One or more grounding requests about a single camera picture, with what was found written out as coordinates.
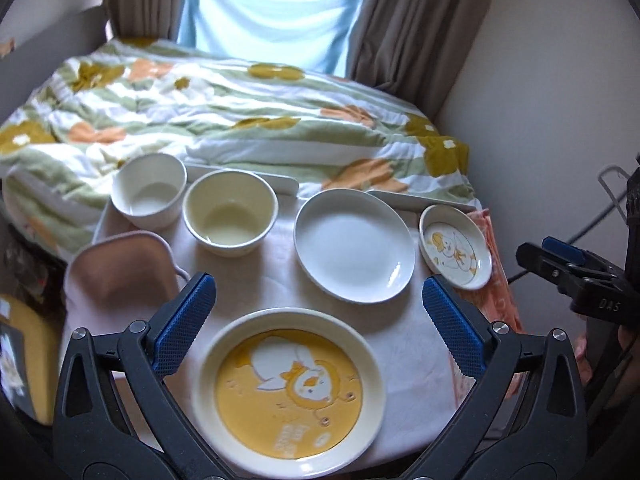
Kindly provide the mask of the pink square handled dish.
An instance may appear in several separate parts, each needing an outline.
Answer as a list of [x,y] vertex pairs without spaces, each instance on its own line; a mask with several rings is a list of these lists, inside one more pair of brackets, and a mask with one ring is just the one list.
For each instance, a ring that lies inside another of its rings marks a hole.
[[78,252],[67,267],[65,336],[79,327],[93,335],[120,333],[131,322],[147,321],[189,280],[159,235],[107,237]]

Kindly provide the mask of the blue window cloth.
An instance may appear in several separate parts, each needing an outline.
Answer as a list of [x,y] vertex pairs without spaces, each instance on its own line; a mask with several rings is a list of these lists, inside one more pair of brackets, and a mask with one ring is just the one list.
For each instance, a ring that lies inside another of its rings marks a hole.
[[362,0],[186,0],[178,44],[344,77]]

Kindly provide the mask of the white bowl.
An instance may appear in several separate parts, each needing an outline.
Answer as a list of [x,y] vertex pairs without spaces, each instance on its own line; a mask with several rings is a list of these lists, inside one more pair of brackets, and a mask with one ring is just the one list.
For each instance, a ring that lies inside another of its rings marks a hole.
[[180,159],[163,153],[145,154],[119,169],[111,201],[136,228],[160,231],[180,217],[187,184],[188,173]]

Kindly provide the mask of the white table cloth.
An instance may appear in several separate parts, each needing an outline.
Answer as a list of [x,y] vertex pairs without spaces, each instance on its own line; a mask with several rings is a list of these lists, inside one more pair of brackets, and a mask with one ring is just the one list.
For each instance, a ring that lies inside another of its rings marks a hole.
[[167,387],[191,415],[196,372],[210,342],[227,324],[267,308],[296,307],[324,312],[352,326],[370,344],[386,388],[386,408],[378,437],[353,470],[378,466],[423,452],[457,409],[452,365],[442,338],[422,304],[426,266],[416,262],[409,285],[382,304],[349,304],[316,286],[297,260],[293,226],[301,200],[282,196],[279,218],[250,254],[218,257],[189,233],[182,220],[160,231],[176,263],[189,274],[212,274],[217,302],[177,374]]

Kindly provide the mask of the small duck pattern dish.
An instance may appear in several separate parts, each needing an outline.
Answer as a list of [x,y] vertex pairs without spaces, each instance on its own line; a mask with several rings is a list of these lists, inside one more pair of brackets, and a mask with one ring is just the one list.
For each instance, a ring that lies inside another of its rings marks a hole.
[[428,206],[420,215],[419,247],[428,268],[450,285],[480,290],[488,284],[492,258],[480,228],[451,206]]

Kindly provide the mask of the grey bed headboard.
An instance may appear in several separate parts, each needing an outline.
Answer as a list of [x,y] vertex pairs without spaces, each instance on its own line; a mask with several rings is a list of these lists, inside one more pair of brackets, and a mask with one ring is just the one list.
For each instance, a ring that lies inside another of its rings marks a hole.
[[63,18],[1,60],[1,122],[26,102],[64,61],[87,55],[107,42],[107,16],[93,6]]

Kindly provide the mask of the grey clothes hanger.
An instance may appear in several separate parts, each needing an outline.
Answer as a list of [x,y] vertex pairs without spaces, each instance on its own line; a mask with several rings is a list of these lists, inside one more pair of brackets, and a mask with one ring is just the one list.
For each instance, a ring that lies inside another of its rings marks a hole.
[[616,211],[623,222],[627,221],[627,214],[623,207],[626,200],[626,185],[630,173],[620,165],[603,167],[597,175],[598,183],[610,200],[610,209]]

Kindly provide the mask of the orange patterned towel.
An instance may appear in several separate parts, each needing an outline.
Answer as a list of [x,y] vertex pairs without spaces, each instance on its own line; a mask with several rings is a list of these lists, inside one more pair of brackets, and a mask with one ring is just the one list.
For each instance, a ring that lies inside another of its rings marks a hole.
[[[480,229],[485,237],[487,247],[491,255],[491,274],[488,283],[479,290],[459,290],[461,297],[474,304],[484,317],[490,322],[504,321],[519,334],[524,333],[523,325],[512,295],[508,279],[504,273],[499,257],[498,246],[492,228],[491,216],[488,209],[470,212],[468,216]],[[468,396],[475,385],[475,379],[464,376],[454,362],[452,356],[449,357],[452,385],[454,386],[454,402],[456,407],[460,405]],[[504,400],[509,400],[518,394],[521,383],[525,378],[525,373],[516,373],[511,379],[510,386],[506,390]]]

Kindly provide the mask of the right brown curtain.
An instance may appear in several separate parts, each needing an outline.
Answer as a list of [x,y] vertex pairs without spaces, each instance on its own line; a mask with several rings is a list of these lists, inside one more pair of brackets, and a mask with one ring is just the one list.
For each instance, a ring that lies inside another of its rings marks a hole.
[[363,0],[346,76],[434,118],[468,57],[492,0]]

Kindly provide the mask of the plain white plate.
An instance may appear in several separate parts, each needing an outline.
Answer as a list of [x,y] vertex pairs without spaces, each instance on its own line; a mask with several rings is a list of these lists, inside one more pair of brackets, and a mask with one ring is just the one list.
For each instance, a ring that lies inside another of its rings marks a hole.
[[380,304],[408,286],[416,266],[413,240],[400,215],[373,198],[323,191],[300,207],[294,224],[297,259],[332,297]]

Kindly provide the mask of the cream yellow bowl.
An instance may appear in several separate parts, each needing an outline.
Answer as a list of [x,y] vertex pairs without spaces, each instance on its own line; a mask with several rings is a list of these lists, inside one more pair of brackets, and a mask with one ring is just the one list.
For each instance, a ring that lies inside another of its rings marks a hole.
[[203,248],[224,258],[254,252],[279,213],[274,189],[242,170],[217,170],[196,179],[186,191],[182,218]]

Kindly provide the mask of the large yellow duck plate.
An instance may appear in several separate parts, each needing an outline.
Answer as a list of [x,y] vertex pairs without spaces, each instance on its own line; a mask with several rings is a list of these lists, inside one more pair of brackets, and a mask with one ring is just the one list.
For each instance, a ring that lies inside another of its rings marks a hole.
[[258,477],[334,474],[381,430],[385,384],[370,344],[331,315],[301,308],[242,316],[209,344],[192,414],[229,465]]

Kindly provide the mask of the floral green yellow duvet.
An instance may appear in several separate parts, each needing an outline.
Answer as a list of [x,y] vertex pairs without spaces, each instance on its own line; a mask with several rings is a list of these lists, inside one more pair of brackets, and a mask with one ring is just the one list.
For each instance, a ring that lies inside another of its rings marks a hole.
[[117,171],[166,153],[187,164],[325,188],[478,206],[469,149],[413,104],[291,65],[224,60],[166,40],[111,40],[68,58],[1,126],[1,201],[50,254],[89,244]]

